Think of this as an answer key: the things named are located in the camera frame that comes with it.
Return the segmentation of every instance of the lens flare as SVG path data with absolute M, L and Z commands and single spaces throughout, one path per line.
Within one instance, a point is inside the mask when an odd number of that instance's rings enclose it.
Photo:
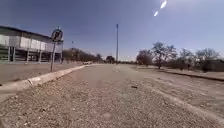
M 165 8 L 166 7 L 166 4 L 167 4 L 167 1 L 165 0 L 162 4 L 161 4 L 161 9 Z
M 159 12 L 158 12 L 158 11 L 156 11 L 156 12 L 155 12 L 155 14 L 154 14 L 154 16 L 157 16 L 158 14 L 159 14 Z

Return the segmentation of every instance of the light pole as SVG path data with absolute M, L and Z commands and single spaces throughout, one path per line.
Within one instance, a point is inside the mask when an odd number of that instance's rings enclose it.
M 118 24 L 117 24 L 117 48 L 116 48 L 116 64 L 118 64 Z

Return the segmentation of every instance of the sidewalk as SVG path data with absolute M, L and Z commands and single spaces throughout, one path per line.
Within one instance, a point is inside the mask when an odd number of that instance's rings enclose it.
M 55 63 L 53 71 L 82 65 L 78 63 Z M 0 64 L 0 84 L 15 82 L 49 73 L 50 63 L 42 64 Z

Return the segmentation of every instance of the building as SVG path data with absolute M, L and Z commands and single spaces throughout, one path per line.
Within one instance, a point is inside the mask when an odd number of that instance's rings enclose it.
M 0 26 L 0 61 L 51 61 L 54 42 L 51 37 Z M 56 43 L 55 61 L 61 60 L 63 41 Z

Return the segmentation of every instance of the dirt ground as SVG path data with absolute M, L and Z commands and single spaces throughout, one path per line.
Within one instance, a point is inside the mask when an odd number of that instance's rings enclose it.
M 136 69 L 147 81 L 161 83 L 154 88 L 193 106 L 212 111 L 224 118 L 224 82 L 180 76 L 155 69 Z
M 81 65 L 78 63 L 55 63 L 53 71 L 72 68 Z M 50 63 L 42 64 L 0 64 L 0 84 L 14 82 L 49 73 Z
M 158 93 L 180 87 L 162 85 L 156 75 L 119 65 L 86 67 L 2 102 L 0 127 L 223 128 L 216 118 L 201 116 Z

